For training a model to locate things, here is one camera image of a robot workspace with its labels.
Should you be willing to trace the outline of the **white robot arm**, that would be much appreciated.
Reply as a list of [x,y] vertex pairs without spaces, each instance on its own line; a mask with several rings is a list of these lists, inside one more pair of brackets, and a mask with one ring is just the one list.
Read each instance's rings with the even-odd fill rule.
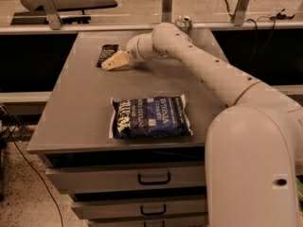
[[101,66],[173,58],[224,104],[205,139],[209,227],[300,227],[295,159],[303,107],[267,83],[195,46],[170,23],[131,38]]

